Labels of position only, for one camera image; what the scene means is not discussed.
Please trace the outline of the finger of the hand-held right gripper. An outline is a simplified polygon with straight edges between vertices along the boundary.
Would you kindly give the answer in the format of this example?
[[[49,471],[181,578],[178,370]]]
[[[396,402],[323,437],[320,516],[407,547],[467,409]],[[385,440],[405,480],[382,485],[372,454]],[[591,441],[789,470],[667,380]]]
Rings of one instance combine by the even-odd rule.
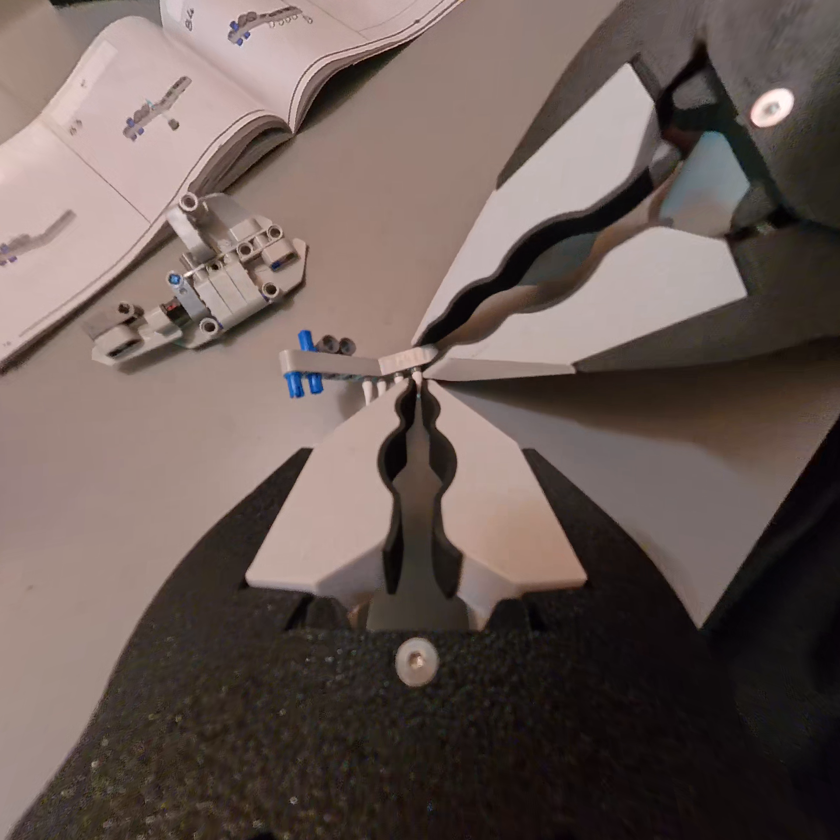
[[[413,344],[469,288],[493,278],[525,239],[552,223],[585,219],[644,172],[659,142],[655,99],[630,63],[604,82],[479,212],[416,328]]]
[[[437,382],[572,375],[574,363],[747,296],[728,244],[651,227],[612,249],[578,290],[510,315],[426,368]]]

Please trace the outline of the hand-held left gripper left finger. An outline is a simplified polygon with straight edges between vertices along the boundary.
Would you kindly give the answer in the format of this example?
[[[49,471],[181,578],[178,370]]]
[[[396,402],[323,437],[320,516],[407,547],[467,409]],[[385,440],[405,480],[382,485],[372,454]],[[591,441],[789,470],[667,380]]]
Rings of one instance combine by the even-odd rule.
[[[308,455],[245,574],[250,588],[310,596],[305,623],[357,628],[374,595],[403,572],[403,505],[417,385],[395,384]]]

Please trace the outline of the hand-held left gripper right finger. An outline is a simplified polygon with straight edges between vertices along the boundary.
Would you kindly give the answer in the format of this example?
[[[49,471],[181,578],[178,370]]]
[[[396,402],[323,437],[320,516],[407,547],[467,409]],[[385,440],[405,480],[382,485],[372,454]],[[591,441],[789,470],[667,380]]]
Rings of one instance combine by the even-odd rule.
[[[459,552],[455,595],[472,629],[525,594],[582,587],[587,575],[524,451],[440,384],[427,380],[430,443],[455,454],[441,478],[443,536]]]

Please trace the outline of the grey toothed toy brick beam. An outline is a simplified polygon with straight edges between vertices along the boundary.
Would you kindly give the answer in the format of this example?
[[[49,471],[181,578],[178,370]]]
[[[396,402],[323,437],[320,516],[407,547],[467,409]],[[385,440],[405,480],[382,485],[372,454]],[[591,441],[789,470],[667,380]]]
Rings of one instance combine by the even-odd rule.
[[[355,354],[356,347],[350,339],[327,334],[314,342],[309,330],[299,332],[298,343],[298,349],[279,353],[281,373],[291,398],[321,394],[326,381],[359,382],[364,401],[370,404],[391,385],[406,378],[421,382],[424,370],[440,355],[437,347],[425,344],[380,358],[366,358]]]

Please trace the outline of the grey desk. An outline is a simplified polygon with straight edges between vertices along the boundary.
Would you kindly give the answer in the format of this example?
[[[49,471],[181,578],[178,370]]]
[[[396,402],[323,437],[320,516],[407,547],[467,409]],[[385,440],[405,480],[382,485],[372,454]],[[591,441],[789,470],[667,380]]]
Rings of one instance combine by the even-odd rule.
[[[85,317],[2,375],[2,838],[88,724],[174,568],[362,404],[292,401],[298,330],[405,348],[497,175],[613,2],[464,2],[332,79],[234,186],[307,284],[227,342],[115,371]],[[705,619],[838,416],[838,342],[680,371],[450,385],[615,519]]]

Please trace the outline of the grey toy brick panel assembly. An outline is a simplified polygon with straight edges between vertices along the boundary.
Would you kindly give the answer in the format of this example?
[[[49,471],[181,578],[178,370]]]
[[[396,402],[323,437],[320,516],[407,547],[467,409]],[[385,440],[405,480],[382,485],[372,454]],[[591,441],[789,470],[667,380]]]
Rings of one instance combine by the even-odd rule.
[[[185,246],[166,277],[169,298],[142,308],[127,301],[84,323],[91,358],[109,367],[175,345],[197,350],[284,300],[305,280],[308,244],[233,197],[185,192],[166,211]]]

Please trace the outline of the open instruction booklet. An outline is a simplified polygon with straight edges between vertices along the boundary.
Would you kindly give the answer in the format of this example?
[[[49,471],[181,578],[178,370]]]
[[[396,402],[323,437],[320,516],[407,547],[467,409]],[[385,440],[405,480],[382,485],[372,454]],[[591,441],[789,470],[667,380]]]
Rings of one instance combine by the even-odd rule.
[[[2,144],[2,367],[298,132],[322,87],[457,2],[159,2],[93,40]]]

